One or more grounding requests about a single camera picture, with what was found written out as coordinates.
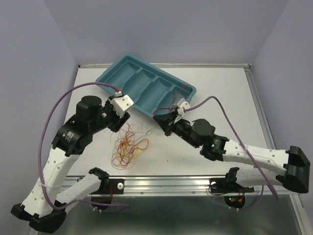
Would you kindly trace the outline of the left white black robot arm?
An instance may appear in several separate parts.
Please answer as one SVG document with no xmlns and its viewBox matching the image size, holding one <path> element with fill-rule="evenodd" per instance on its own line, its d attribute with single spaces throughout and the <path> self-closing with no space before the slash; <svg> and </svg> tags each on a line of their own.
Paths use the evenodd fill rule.
<svg viewBox="0 0 313 235">
<path fill-rule="evenodd" d="M 74 163 L 92 142 L 93 135 L 109 129 L 118 132 L 130 118 L 134 102 L 128 95 L 101 98 L 88 95 L 77 103 L 75 114 L 58 130 L 40 177 L 23 202 L 15 204 L 11 214 L 25 220 L 38 232 L 54 233 L 63 224 L 67 213 L 94 193 L 112 193 L 109 174 L 97 167 L 79 182 L 60 192 Z"/>
</svg>

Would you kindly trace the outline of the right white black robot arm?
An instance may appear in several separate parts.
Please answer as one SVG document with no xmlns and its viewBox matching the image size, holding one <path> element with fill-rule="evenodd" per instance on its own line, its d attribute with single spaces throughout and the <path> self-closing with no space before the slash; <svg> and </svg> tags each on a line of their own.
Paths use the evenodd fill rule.
<svg viewBox="0 0 313 235">
<path fill-rule="evenodd" d="M 215 127 L 203 118 L 189 122 L 175 112 L 153 119 L 166 136 L 176 134 L 194 148 L 200 148 L 200 155 L 208 160 L 251 165 L 251 169 L 229 170 L 224 186 L 230 191 L 259 185 L 282 186 L 299 194 L 309 191 L 311 163 L 300 147 L 277 150 L 240 144 L 215 134 Z"/>
</svg>

